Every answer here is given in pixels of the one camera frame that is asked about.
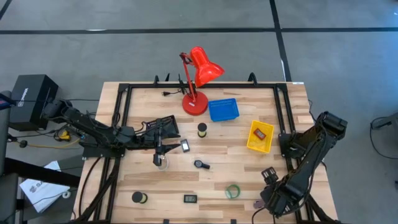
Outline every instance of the black box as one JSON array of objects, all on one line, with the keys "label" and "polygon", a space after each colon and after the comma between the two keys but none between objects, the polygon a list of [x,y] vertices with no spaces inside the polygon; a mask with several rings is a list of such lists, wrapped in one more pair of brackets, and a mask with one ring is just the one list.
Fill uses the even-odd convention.
[{"label": "black box", "polygon": [[11,95],[17,106],[11,108],[9,126],[18,131],[45,129],[48,121],[42,112],[57,91],[58,85],[46,75],[19,75]]}]

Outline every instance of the red desk lamp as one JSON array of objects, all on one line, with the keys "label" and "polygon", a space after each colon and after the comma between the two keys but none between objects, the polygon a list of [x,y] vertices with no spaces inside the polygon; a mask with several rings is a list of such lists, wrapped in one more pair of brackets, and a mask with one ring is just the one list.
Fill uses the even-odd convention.
[{"label": "red desk lamp", "polygon": [[189,56],[186,53],[181,53],[180,57],[189,84],[189,93],[182,100],[182,108],[190,115],[201,115],[207,110],[208,99],[204,93],[196,91],[192,85],[187,65],[193,65],[197,69],[195,75],[197,88],[224,74],[224,69],[209,61],[205,50],[201,47],[192,48]]}]

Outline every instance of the blue plastic bin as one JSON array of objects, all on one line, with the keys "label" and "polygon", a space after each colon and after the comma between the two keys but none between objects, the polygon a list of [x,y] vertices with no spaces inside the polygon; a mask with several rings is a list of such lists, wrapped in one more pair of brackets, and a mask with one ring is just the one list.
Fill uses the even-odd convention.
[{"label": "blue plastic bin", "polygon": [[209,112],[212,121],[227,121],[239,116],[236,99],[209,101]]}]

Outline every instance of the lamp base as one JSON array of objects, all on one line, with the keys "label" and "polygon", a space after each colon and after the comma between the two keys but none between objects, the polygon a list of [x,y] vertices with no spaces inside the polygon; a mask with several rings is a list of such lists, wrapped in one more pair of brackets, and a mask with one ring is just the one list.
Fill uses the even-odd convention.
[{"label": "lamp base", "polygon": [[202,92],[197,91],[196,102],[188,95],[182,99],[182,108],[190,115],[201,115],[207,110],[208,99]]}]

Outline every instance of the yellow plastic bin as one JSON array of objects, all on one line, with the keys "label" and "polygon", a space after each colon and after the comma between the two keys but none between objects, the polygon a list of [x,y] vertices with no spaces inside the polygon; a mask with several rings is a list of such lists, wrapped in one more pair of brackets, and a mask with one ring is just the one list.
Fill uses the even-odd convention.
[{"label": "yellow plastic bin", "polygon": [[[266,135],[264,139],[260,139],[254,134],[254,131],[257,128]],[[253,149],[255,151],[269,153],[271,151],[271,142],[273,134],[274,134],[273,125],[263,123],[260,121],[253,121],[251,123],[249,139],[246,146],[249,149]]]}]

